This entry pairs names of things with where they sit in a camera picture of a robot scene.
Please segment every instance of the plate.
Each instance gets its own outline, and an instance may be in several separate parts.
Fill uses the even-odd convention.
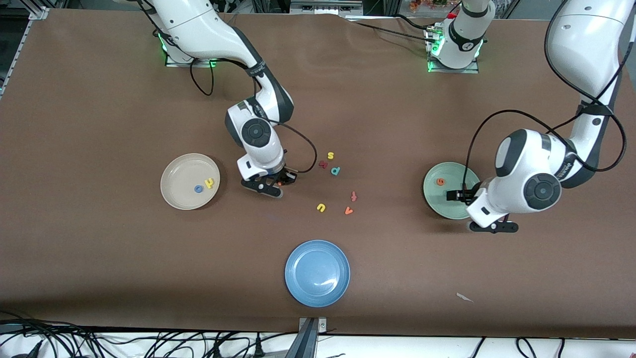
[[[462,220],[468,218],[466,204],[461,201],[447,201],[446,192],[460,190],[464,177],[464,165],[455,162],[439,163],[426,173],[424,178],[424,197],[436,213],[445,218]],[[438,185],[438,178],[444,179],[444,185]],[[466,187],[472,188],[479,183],[479,178],[470,168],[466,173]]]
[[[206,182],[212,180],[208,188]],[[161,176],[161,194],[166,203],[180,210],[192,210],[207,204],[221,183],[219,167],[209,157],[190,153],[173,160]]]
[[[285,283],[294,298],[309,307],[326,307],[349,286],[347,256],[324,240],[307,241],[294,249],[285,266]]]

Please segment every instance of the green plate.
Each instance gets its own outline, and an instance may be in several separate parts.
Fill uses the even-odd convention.
[[[466,167],[459,163],[440,163],[431,168],[424,178],[423,190],[426,201],[436,213],[445,218],[461,220],[469,217],[466,212],[466,204],[461,201],[446,200],[447,191],[462,188],[464,168]],[[444,179],[444,185],[438,185],[438,178]],[[466,173],[466,187],[470,189],[477,183],[479,183],[479,178],[469,168],[468,173]]]

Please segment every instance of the white plate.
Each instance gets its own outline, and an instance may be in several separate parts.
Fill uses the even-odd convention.
[[[212,187],[206,180],[212,178]],[[173,160],[161,176],[161,194],[166,203],[180,210],[192,210],[207,204],[221,183],[216,163],[203,154],[184,154]]]

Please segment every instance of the white floor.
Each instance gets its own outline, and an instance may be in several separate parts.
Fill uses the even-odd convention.
[[[178,338],[192,336],[193,333],[184,334]],[[125,341],[135,337],[156,337],[156,334],[107,334],[103,335],[115,341]],[[207,338],[215,337],[215,334],[206,334]],[[235,337],[248,337],[254,342],[255,334],[239,334]],[[281,336],[263,342],[263,350],[266,353],[285,351],[289,348],[294,335]],[[4,346],[0,347],[0,358],[10,358],[17,354],[26,354],[41,338],[16,337]],[[421,358],[469,358],[472,356],[480,338],[423,338],[423,337],[374,337],[374,336],[321,336],[317,347],[316,358],[333,358],[342,355],[343,358],[369,358],[369,357],[421,357]],[[530,339],[529,340],[538,358],[557,358],[560,346],[558,339]],[[104,343],[104,347],[115,356],[122,358],[141,358],[151,348],[154,339],[136,341],[127,345],[112,345]],[[166,343],[155,357],[163,357],[179,342]],[[237,352],[247,345],[245,340],[227,341],[221,345],[221,355],[232,358]],[[194,357],[201,357],[205,351],[202,342],[187,344],[194,350]],[[530,350],[522,343],[525,354],[532,357]],[[208,342],[207,349],[212,347]],[[92,357],[86,346],[82,352],[87,357]],[[634,341],[610,341],[610,340],[566,340],[563,350],[563,358],[630,358],[636,352]],[[60,358],[67,358],[68,354],[59,350]],[[178,350],[169,357],[190,358],[192,351],[189,349]],[[43,343],[39,358],[53,358],[53,352],[48,341]],[[501,358],[523,356],[517,351],[514,338],[487,338],[482,345],[478,358]]]

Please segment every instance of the brown table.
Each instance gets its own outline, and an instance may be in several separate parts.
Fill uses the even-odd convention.
[[[495,21],[481,73],[449,75],[426,71],[417,40],[336,16],[234,20],[292,95],[290,124],[320,159],[334,152],[340,174],[316,168],[281,200],[243,189],[244,152],[223,125],[252,91],[241,69],[220,64],[205,97],[187,69],[163,66],[142,13],[52,10],[0,101],[3,307],[109,326],[288,331],[319,315],[341,333],[634,336],[633,148],[554,208],[513,215],[514,235],[469,233],[422,197],[428,169],[462,162],[488,114],[518,108],[554,125],[572,115],[577,94],[543,58],[546,22]],[[207,70],[195,75],[205,86]],[[631,138],[635,103],[625,79],[616,113]],[[521,127],[538,129],[508,115],[482,132],[471,163],[481,178]],[[288,164],[306,166],[309,146],[277,131]],[[610,126],[602,163],[618,149]],[[221,190],[179,211],[159,179],[190,152],[219,164]],[[289,253],[312,239],[337,244],[352,270],[346,295],[323,309],[297,303],[283,277]]]

